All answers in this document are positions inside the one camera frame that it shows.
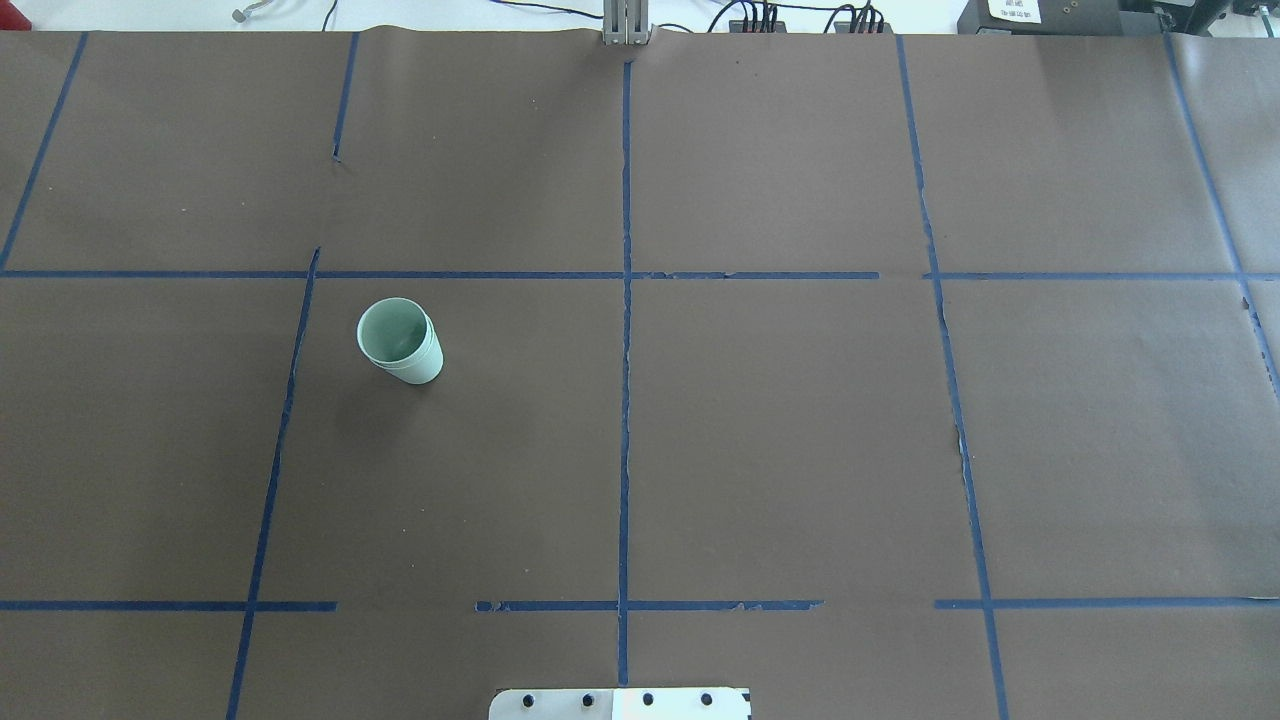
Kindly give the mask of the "mint green cup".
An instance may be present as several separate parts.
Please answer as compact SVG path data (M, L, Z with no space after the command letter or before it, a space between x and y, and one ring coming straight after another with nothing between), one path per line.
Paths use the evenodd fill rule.
M384 370L420 364L435 343L430 316L413 300L383 299L361 314L356 341L367 360Z
M434 380L444 368L445 355L430 322L419 323L396 348L403 350L397 360L372 360L375 366L412 386Z

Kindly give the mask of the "black power strip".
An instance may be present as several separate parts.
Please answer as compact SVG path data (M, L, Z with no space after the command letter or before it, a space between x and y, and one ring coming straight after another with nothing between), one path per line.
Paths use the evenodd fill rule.
M893 27L872 1L833 6L792 1L719 1L708 32L749 35L891 35Z

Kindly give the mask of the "grey device box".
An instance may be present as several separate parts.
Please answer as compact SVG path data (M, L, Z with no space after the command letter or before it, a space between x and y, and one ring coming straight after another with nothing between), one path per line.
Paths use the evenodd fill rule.
M1164 20L1149 1L968 1L959 35L1147 36Z

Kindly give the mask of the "reacher grabber tool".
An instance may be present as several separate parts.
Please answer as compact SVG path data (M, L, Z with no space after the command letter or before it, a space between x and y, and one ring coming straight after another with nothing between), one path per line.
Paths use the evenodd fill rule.
M232 12L232 19L237 24L243 24L244 22L247 22L250 19L250 17L253 13L260 12L264 8L270 6L271 4L273 4L271 0L253 1L253 3L246 4L243 8L237 8L237 9L234 9Z

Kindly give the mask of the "aluminium frame post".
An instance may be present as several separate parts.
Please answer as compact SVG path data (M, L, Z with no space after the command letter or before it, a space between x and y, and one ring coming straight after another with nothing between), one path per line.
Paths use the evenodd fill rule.
M605 0L602 3L602 40L605 46L645 45L650 42L648 0Z

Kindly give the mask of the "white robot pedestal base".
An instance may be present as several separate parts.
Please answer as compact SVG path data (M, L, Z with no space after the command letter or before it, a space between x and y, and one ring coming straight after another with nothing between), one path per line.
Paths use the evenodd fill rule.
M543 688L498 692L489 719L751 719L733 687Z

